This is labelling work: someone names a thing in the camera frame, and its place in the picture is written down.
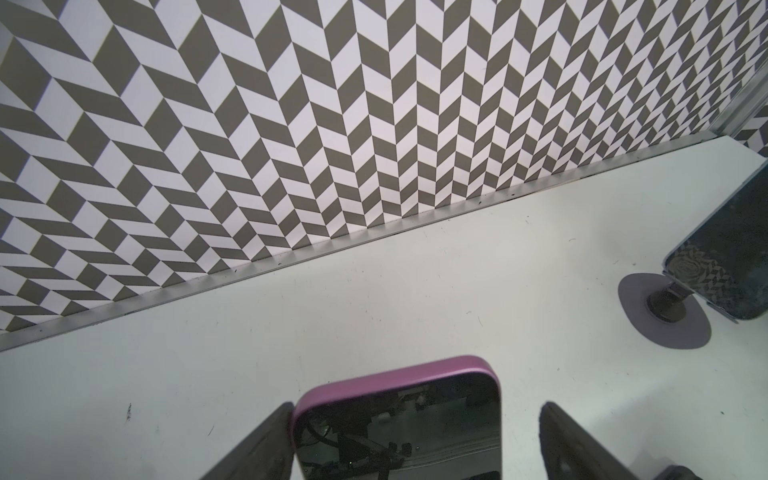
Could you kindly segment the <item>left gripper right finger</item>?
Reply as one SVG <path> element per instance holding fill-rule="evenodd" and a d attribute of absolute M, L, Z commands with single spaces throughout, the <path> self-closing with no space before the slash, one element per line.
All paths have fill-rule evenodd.
<path fill-rule="evenodd" d="M 539 415 L 539 441 L 547 478 L 636 479 L 636 476 L 554 402 Z"/>

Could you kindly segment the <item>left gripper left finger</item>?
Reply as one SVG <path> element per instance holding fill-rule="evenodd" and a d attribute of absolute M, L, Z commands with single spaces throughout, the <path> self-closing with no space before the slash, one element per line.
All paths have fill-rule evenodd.
<path fill-rule="evenodd" d="M 292 471 L 290 429 L 294 404 L 285 402 L 248 434 L 203 480 L 282 480 Z"/>

